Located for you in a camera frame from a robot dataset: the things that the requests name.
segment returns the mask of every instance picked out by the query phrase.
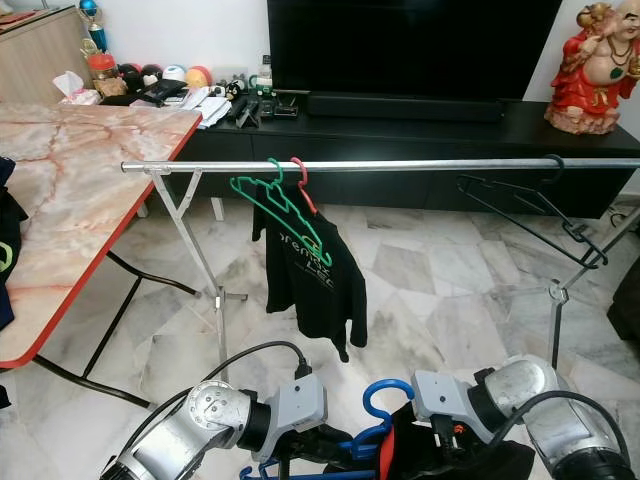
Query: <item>cabinet door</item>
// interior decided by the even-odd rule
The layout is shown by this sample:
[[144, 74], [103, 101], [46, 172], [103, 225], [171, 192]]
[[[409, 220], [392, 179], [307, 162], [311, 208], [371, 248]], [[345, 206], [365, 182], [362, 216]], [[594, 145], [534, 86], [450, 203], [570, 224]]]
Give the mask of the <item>cabinet door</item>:
[[[256, 160], [296, 156], [303, 162], [421, 159], [426, 148], [420, 142], [270, 135], [254, 135], [253, 146]], [[307, 190], [318, 203], [422, 208], [430, 178], [428, 172], [316, 172]]]
[[[176, 162], [250, 162], [253, 160], [251, 136], [236, 133], [196, 130], [178, 154]], [[229, 185], [231, 173], [204, 173], [196, 195], [206, 197], [238, 196]], [[173, 173], [169, 183], [177, 194], [184, 194], [191, 180], [190, 173]]]
[[[540, 181], [552, 178], [553, 170], [473, 170], [468, 172], [434, 172], [424, 208], [428, 210], [489, 211], [461, 193], [456, 186], [459, 175], [473, 175], [488, 180], [538, 188]], [[632, 170], [567, 170], [554, 185], [541, 191], [568, 217], [600, 218], [617, 192], [633, 174]], [[513, 196], [502, 190], [476, 187], [474, 192], [507, 213], [534, 214]]]

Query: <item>trophy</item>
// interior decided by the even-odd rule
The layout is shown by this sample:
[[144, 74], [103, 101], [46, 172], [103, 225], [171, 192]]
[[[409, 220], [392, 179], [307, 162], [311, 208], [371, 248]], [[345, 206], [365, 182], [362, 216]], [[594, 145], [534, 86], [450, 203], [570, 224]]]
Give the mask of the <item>trophy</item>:
[[93, 0], [80, 0], [78, 14], [87, 24], [89, 35], [91, 35], [98, 49], [106, 52], [107, 37], [104, 34], [104, 28], [99, 23], [102, 20], [102, 11], [98, 8], [96, 2]]

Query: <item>black hanger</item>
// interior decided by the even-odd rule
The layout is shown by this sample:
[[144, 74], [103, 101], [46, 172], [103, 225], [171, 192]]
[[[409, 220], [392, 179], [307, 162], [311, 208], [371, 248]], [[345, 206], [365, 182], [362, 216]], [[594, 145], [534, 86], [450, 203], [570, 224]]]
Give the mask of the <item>black hanger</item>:
[[[552, 178], [542, 180], [537, 188], [523, 187], [521, 185], [514, 185], [511, 183], [499, 182], [495, 180], [487, 180], [486, 178], [475, 177], [473, 175], [459, 175], [456, 181], [456, 185], [458, 187], [458, 190], [460, 190], [460, 192], [465, 194], [467, 197], [475, 200], [481, 205], [484, 205], [492, 212], [497, 213], [498, 215], [509, 220], [511, 223], [514, 223], [518, 227], [526, 230], [531, 235], [539, 238], [550, 247], [555, 248], [557, 251], [569, 257], [571, 260], [578, 263], [582, 267], [591, 270], [596, 269], [598, 268], [596, 262], [598, 262], [600, 259], [602, 259], [602, 264], [606, 265], [607, 263], [609, 263], [607, 255], [602, 250], [600, 250], [600, 248], [598, 248], [598, 246], [589, 237], [584, 235], [584, 231], [586, 230], [587, 226], [584, 224], [576, 225], [572, 223], [566, 215], [564, 215], [543, 193], [540, 192], [541, 188], [557, 183], [564, 173], [564, 160], [562, 160], [561, 157], [559, 157], [558, 155], [546, 155], [545, 158], [555, 160], [558, 163], [558, 171]], [[564, 229], [564, 231], [567, 232], [567, 234], [569, 234], [569, 236], [575, 242], [586, 243], [589, 248], [582, 256], [582, 258], [576, 257], [575, 255], [565, 250], [564, 247], [546, 238], [541, 233], [536, 232], [531, 227], [524, 225], [517, 219], [500, 210], [498, 207], [489, 203], [489, 201], [480, 198], [476, 193], [472, 193], [473, 187], [476, 185], [493, 191], [502, 191], [538, 214], [559, 217], [562, 221], [562, 228]], [[593, 258], [590, 258], [594, 252], [596, 253], [596, 255]]]

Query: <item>black clothing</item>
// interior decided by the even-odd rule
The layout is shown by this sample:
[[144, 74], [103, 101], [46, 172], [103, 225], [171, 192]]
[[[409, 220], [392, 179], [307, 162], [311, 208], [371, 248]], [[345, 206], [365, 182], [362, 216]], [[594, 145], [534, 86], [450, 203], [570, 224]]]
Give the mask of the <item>black clothing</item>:
[[[356, 347], [367, 344], [364, 277], [336, 226], [320, 213], [311, 213], [297, 186], [284, 186], [283, 191], [317, 233], [322, 241], [323, 253], [331, 255], [332, 265], [327, 267], [282, 223], [255, 206], [253, 241], [260, 239], [262, 229], [267, 232], [267, 313], [281, 312], [295, 304], [300, 331], [310, 338], [330, 338], [338, 349], [340, 359], [348, 362], [347, 319], [352, 321], [351, 343]], [[269, 202], [263, 187], [257, 189], [256, 198], [272, 207], [301, 235], [308, 231], [295, 213], [285, 213]]]
[[[411, 403], [396, 411], [392, 418], [394, 436], [391, 452], [383, 455], [379, 451], [380, 460], [388, 461], [389, 453], [392, 453], [388, 475], [386, 478], [379, 475], [381, 480], [527, 480], [533, 468], [533, 449], [514, 441], [503, 441], [473, 467], [439, 475], [422, 474], [448, 463], [443, 459], [443, 449], [436, 446], [433, 430], [413, 423], [416, 418]], [[466, 461], [477, 458], [486, 450], [486, 445], [468, 427], [457, 434], [456, 439], [469, 456]]]
[[640, 258], [613, 295], [607, 317], [622, 340], [640, 340]]
[[5, 283], [18, 261], [20, 222], [28, 218], [4, 186], [14, 168], [13, 160], [0, 157], [0, 329], [13, 320]]

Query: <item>small bottle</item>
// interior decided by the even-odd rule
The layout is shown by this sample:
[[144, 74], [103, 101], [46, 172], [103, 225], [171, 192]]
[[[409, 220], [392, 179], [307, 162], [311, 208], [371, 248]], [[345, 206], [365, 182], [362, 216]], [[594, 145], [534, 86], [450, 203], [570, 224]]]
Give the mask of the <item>small bottle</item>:
[[258, 77], [271, 78], [271, 55], [262, 56], [262, 65], [258, 69]]
[[258, 95], [275, 95], [271, 79], [271, 55], [262, 56], [262, 65], [258, 68], [258, 78], [256, 79], [256, 90]]

